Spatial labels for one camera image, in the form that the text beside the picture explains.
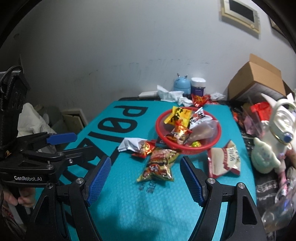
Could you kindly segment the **person's left hand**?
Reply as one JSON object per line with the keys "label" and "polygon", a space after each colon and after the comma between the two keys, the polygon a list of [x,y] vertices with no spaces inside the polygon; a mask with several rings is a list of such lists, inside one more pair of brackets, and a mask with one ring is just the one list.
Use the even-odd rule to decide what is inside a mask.
{"label": "person's left hand", "polygon": [[13,206],[17,206],[18,204],[20,204],[22,206],[31,208],[36,203],[35,195],[36,195],[35,188],[21,189],[20,197],[18,198],[15,198],[9,190],[4,189],[4,200]]}

